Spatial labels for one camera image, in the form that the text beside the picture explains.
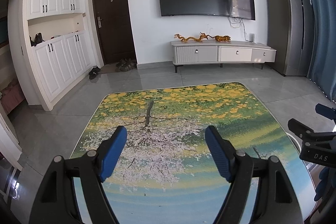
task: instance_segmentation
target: blue curtain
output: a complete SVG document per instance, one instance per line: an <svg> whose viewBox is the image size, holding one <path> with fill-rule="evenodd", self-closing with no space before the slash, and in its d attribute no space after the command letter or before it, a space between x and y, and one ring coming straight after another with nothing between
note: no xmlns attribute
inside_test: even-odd
<svg viewBox="0 0 336 224"><path fill-rule="evenodd" d="M315 15L314 48L308 78L336 101L336 0L311 0Z"/></svg>

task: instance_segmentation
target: painted tabletop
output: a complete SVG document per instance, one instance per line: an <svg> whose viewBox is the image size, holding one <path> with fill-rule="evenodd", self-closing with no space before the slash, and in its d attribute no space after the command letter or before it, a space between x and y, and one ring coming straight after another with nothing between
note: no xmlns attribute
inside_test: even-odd
<svg viewBox="0 0 336 224"><path fill-rule="evenodd" d="M98 106L72 157L96 149L118 125L125 148L103 183L120 224L213 223L230 184L218 173L204 140L214 125L236 149L283 164L306 218L315 189L304 163L279 123L242 84L223 83L110 94ZM75 189L83 222L91 223L80 180ZM240 223L249 223L257 179Z"/></svg>

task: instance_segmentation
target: bag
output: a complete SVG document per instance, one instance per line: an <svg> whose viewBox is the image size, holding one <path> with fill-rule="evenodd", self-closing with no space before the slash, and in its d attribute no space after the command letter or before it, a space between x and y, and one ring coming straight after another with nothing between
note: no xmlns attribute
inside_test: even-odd
<svg viewBox="0 0 336 224"><path fill-rule="evenodd" d="M29 39L30 39L30 45L33 47L36 47L36 43L35 43L35 41L33 41L32 40L32 37L31 36L29 36Z"/></svg>
<svg viewBox="0 0 336 224"><path fill-rule="evenodd" d="M35 35L35 39L34 42L36 43L35 46L37 44L42 43L44 40L42 39L42 34L39 32L38 34Z"/></svg>

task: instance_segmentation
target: tiled floor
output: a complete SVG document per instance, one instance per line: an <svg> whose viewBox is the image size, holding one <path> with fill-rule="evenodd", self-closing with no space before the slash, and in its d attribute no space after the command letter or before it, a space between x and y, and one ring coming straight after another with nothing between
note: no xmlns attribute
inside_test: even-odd
<svg viewBox="0 0 336 224"><path fill-rule="evenodd" d="M50 112L31 110L21 104L11 120L22 147L18 178L19 198L11 209L22 224L28 223L38 186L55 155L70 157L81 133L102 99L110 93L238 81L248 87L288 132L287 122L296 118L316 131L331 131L335 124L315 113L315 105L336 105L305 77L283 77L258 65L193 65L132 70L86 78Z"/></svg>

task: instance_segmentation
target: blue gripper pad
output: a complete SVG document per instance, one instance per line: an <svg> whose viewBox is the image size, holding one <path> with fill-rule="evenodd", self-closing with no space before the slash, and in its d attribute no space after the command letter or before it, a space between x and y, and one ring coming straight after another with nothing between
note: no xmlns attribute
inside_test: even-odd
<svg viewBox="0 0 336 224"><path fill-rule="evenodd" d="M121 152L124 149L127 140L127 130L124 127L120 127L120 130L116 130L113 135L116 137L111 144L110 148L106 152L106 156L101 161L101 172L99 178L101 182L104 182L113 173L113 170L118 162Z"/></svg>
<svg viewBox="0 0 336 224"><path fill-rule="evenodd" d="M315 111L317 114L320 114L330 120L335 120L336 119L336 112L335 109L317 104L315 107Z"/></svg>
<svg viewBox="0 0 336 224"><path fill-rule="evenodd" d="M230 172L230 160L226 156L224 150L222 149L221 145L218 142L219 138L224 141L217 130L213 132L215 129L213 126L208 126L205 130L205 141L208 145L208 148L211 152L212 158L216 164L216 167L219 171L219 174L225 178L228 182L232 181L232 174Z"/></svg>

